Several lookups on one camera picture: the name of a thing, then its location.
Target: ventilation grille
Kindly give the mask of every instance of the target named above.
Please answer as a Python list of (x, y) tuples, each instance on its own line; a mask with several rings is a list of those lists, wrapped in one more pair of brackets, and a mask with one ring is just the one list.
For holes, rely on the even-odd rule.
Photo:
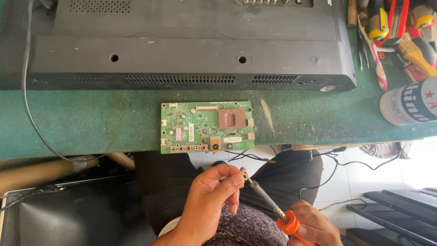
[(253, 84), (289, 84), (295, 80), (297, 76), (255, 76), (252, 80)]
[(224, 84), (234, 83), (235, 75), (223, 76), (190, 76), (190, 75), (125, 75), (131, 83), (148, 84)]
[(109, 83), (109, 80), (105, 79), (100, 74), (81, 74), (81, 75), (69, 75), (69, 74), (54, 74), (49, 78), (50, 82), (65, 82), (71, 84), (95, 84), (95, 83)]
[(130, 13), (130, 1), (70, 0), (70, 12)]

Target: cloth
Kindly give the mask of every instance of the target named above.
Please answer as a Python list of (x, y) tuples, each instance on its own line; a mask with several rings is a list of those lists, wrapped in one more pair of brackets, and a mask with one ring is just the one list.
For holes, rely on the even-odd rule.
[[(408, 157), (408, 153), (411, 150), (412, 144), (413, 141), (401, 142), (402, 151), (401, 155), (399, 156), (400, 159), (410, 159), (410, 157)], [(398, 155), (398, 150), (395, 143), (367, 144), (361, 146), (360, 149), (366, 154), (378, 158), (391, 158)]]
[[(170, 221), (158, 237), (171, 231), (180, 217)], [(217, 232), (203, 246), (220, 245), (287, 245), (288, 236), (279, 230), (276, 222), (264, 213), (251, 207), (240, 205), (236, 215), (229, 212), (229, 205), (222, 208)]]
[[(251, 178), (285, 211), (298, 201), (301, 188), (320, 184), (322, 158), (317, 156), (301, 164), (307, 157), (308, 151), (281, 152), (272, 158), (276, 163), (264, 164)], [(200, 172), (192, 165), (188, 154), (162, 155), (159, 151), (136, 152), (135, 169), (147, 220), (155, 235), (159, 235), (165, 225), (182, 215), (191, 183)], [(303, 190), (302, 199), (313, 204), (317, 190)], [(247, 181), (240, 189), (239, 201), (240, 205), (254, 208), (276, 221), (274, 212)]]

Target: green circuit board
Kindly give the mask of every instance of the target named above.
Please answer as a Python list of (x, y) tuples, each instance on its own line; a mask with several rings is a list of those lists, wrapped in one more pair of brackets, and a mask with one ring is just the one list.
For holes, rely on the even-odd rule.
[(248, 150), (255, 147), (250, 101), (161, 104), (161, 153)]

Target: white tile floor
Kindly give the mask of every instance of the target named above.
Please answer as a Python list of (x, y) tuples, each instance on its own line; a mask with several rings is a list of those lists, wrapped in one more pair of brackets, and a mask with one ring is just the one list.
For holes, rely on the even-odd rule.
[[(353, 163), (347, 166), (339, 166), (332, 179), (324, 186), (319, 188), (314, 207), (317, 209), (326, 207), (332, 203), (354, 198), (363, 198), (363, 193), (379, 190), (400, 190), (400, 189), (422, 189), (425, 187), (437, 187), (437, 137), (429, 137), (413, 142), (411, 152), (408, 156), (410, 160), (394, 160), (379, 169), (372, 171), (368, 167)], [(273, 149), (269, 145), (256, 146), (249, 150), (247, 154), (254, 154), (262, 158), (272, 158), (275, 156)], [(203, 166), (208, 169), (217, 160), (229, 160), (234, 154), (219, 152), (215, 155), (210, 153), (190, 153), (191, 162), (196, 166)], [(337, 159), (339, 163), (350, 161), (361, 161), (372, 167), (385, 162), (387, 159), (371, 157), (359, 148), (349, 148), (341, 153)], [(264, 162), (249, 158), (243, 158), (231, 162), (238, 168), (246, 167), (249, 176), (253, 175)], [(323, 157), (322, 183), (332, 174), (335, 162), (333, 159)], [(347, 228), (382, 228), (378, 224), (371, 222), (346, 209), (346, 205), (351, 202), (334, 205), (322, 211), (328, 216), (330, 221), (344, 235)]]

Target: screw hole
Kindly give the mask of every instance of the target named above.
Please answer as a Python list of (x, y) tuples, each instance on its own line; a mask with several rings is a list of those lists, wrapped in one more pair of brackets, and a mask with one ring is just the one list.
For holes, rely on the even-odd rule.
[(240, 56), (240, 57), (238, 58), (238, 61), (239, 61), (240, 63), (246, 63), (247, 59), (246, 59), (244, 56)]
[(109, 59), (111, 60), (111, 62), (116, 62), (118, 61), (118, 56), (117, 55), (112, 55), (109, 57)]

